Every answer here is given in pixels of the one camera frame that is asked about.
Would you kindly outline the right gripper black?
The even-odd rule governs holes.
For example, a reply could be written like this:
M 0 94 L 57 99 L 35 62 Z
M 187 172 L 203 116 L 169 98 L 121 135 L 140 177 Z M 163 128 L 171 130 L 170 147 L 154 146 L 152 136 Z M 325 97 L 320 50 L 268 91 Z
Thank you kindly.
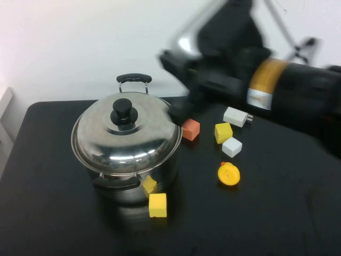
M 169 107 L 172 122 L 185 122 L 203 113 L 209 102 L 245 102 L 251 78 L 251 58 L 239 57 L 230 62 L 224 58 L 180 59 L 169 50 L 161 52 L 162 67 L 179 81 L 186 81 L 189 93 Z

